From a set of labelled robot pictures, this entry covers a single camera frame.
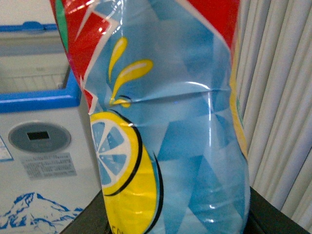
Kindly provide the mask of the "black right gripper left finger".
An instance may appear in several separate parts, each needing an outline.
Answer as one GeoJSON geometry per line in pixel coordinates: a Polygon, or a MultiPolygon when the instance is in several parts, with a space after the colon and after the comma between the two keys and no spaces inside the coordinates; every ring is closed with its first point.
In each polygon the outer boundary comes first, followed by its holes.
{"type": "Polygon", "coordinates": [[[110,226],[102,191],[99,191],[91,203],[60,233],[109,234],[110,226]]]}

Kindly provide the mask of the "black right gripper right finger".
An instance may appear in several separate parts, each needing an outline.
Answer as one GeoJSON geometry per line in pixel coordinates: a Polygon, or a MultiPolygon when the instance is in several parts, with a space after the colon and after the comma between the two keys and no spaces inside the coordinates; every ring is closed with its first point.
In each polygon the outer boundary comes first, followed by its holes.
{"type": "Polygon", "coordinates": [[[304,228],[271,205],[253,188],[245,234],[307,234],[304,228]]]}

